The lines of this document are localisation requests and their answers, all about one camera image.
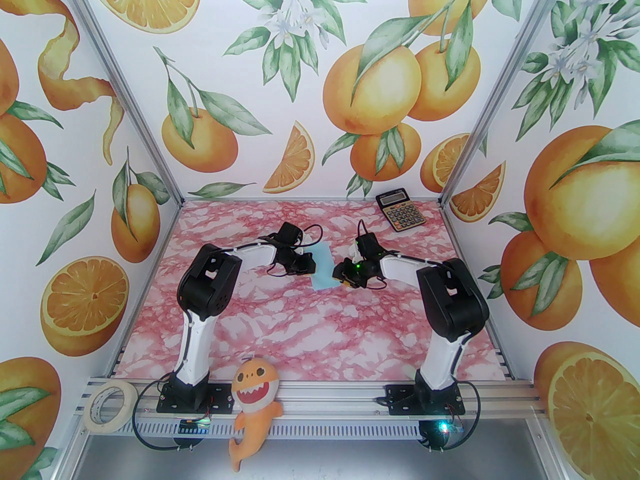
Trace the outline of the light blue paper sheet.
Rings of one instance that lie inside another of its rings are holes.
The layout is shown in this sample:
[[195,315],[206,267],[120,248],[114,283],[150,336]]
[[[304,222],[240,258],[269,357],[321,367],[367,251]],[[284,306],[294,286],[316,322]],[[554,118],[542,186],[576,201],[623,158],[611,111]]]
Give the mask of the light blue paper sheet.
[[339,286],[339,282],[333,277],[336,265],[329,244],[320,241],[311,248],[311,253],[317,266],[316,272],[310,276],[313,290],[328,290]]

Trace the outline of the pink marble table mat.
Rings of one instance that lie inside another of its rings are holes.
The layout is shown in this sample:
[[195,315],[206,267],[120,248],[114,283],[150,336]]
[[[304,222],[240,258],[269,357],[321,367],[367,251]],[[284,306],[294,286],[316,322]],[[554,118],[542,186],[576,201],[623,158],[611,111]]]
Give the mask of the pink marble table mat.
[[[363,220],[387,249],[437,261],[454,258],[438,204],[417,206],[426,223],[398,233],[373,202],[186,202],[114,374],[152,380],[173,370],[183,329],[176,290],[203,244],[250,243],[278,231],[285,221],[300,228],[320,224],[322,241],[338,263]],[[418,289],[393,282],[383,290],[339,284],[315,291],[310,278],[280,278],[264,267],[238,277],[231,302],[214,326],[212,379],[230,380],[252,356],[268,358],[282,380],[413,379],[432,333]]]

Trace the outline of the black brown desk calculator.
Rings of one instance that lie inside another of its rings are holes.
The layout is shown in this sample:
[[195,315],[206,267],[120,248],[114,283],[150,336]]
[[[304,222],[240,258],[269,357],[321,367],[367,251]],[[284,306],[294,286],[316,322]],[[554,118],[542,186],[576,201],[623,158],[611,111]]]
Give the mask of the black brown desk calculator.
[[375,201],[396,233],[423,226],[426,223],[425,217],[403,188],[378,194]]

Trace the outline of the orange shark plush toy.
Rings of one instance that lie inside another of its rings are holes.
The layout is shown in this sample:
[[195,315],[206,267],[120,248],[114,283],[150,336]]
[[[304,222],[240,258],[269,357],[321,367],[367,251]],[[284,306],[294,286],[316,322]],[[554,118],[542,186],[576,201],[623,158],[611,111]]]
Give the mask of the orange shark plush toy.
[[243,431],[240,442],[231,438],[228,452],[231,468],[240,471],[242,461],[256,454],[265,443],[272,422],[283,416],[282,404],[275,400],[280,384],[276,368],[264,358],[242,363],[231,382],[231,395],[240,407],[234,432]]

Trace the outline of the circuit board with green light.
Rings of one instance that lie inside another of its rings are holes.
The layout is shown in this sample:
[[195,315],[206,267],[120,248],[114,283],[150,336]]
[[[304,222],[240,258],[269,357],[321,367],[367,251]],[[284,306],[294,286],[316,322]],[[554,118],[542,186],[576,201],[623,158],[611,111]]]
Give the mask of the circuit board with green light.
[[466,432],[464,423],[461,420],[433,419],[428,421],[430,429],[435,433],[436,438],[444,441],[460,439]]

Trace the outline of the cream masking tape roll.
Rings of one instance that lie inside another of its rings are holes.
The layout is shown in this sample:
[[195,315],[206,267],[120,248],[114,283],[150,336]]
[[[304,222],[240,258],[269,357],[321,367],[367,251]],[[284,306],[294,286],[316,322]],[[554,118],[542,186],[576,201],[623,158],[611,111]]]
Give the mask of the cream masking tape roll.
[[[122,405],[110,420],[103,421],[100,416],[102,407],[115,394],[122,395]],[[120,379],[106,381],[91,394],[86,403],[82,415],[84,427],[92,434],[113,434],[130,421],[137,399],[137,389],[130,382]]]

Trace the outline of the thin aluminium frame rail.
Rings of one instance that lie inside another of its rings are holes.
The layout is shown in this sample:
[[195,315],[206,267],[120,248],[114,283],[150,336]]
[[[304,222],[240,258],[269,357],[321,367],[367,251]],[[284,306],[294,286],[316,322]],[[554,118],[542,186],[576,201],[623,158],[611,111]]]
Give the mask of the thin aluminium frame rail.
[[185,202],[373,202],[377,203],[377,199],[373,197],[361,197],[355,198],[305,198],[305,197],[279,197],[279,196],[262,196],[262,197],[248,197],[248,196],[223,196],[219,198],[202,198],[199,196],[188,196],[184,200]]

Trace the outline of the wide aluminium mounting rail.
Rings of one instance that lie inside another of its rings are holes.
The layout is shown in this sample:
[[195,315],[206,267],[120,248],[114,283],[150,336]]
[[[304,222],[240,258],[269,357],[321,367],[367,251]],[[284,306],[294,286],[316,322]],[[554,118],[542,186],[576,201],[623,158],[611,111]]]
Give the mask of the wide aluminium mounting rail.
[[[92,377],[87,382],[80,400],[74,408],[74,416],[82,416],[89,406],[89,399],[107,382],[106,378]],[[471,381],[481,398],[480,418],[526,419],[546,417],[544,404],[535,387],[528,381]],[[390,415],[386,407],[375,402],[384,395],[387,381],[281,381],[276,400],[283,406],[284,419],[304,420],[366,420],[366,419],[435,419],[434,414]],[[477,414],[477,398],[467,384],[459,387],[465,414],[460,418],[473,419]],[[194,414],[157,413],[160,393],[152,386],[136,411],[142,418],[183,418],[203,416],[206,410]],[[122,397],[109,397],[100,415],[107,419],[118,407]]]

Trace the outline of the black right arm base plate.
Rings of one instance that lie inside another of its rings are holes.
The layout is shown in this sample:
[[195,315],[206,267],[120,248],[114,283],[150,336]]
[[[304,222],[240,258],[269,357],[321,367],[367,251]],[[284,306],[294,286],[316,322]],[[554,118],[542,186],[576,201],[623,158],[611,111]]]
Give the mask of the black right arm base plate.
[[377,399],[391,416],[464,416],[460,389],[452,384],[443,390],[430,390],[413,383],[392,383],[384,386],[384,396]]

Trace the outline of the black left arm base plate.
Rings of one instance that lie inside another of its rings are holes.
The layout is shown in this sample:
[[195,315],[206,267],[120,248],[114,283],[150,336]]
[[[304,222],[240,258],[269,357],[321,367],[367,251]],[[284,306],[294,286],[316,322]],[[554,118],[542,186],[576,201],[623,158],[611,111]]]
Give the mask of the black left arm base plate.
[[160,414],[223,414],[233,412],[230,382],[208,382],[204,377],[192,385],[172,376],[160,391],[156,412]]

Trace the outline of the aluminium frame post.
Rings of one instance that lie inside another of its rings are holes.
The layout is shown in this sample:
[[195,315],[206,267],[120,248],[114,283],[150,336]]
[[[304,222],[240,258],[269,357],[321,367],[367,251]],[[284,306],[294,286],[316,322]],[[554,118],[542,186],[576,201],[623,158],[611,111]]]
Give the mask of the aluminium frame post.
[[89,0],[70,0],[71,9],[78,14],[82,25],[86,28],[93,43],[94,51],[98,55],[109,81],[122,104],[126,115],[135,128],[138,138],[141,140],[146,152],[153,164],[158,169],[158,174],[165,183],[172,200],[179,208],[185,203],[185,198],[179,189],[176,180],[161,153],[149,124],[144,117],[134,93],[131,91],[121,66],[112,50],[108,38],[89,5]]
[[476,153],[480,151],[480,145],[483,139],[489,134],[489,129],[496,113],[519,73],[526,55],[530,52],[531,44],[537,38],[541,22],[546,18],[547,14],[550,13],[554,2],[555,0],[533,0],[519,28],[518,34],[514,38],[505,64],[487,97],[482,112],[471,130],[470,137],[462,149],[461,155],[445,184],[443,192],[438,198],[439,207],[442,210],[448,206],[471,160],[473,160]]

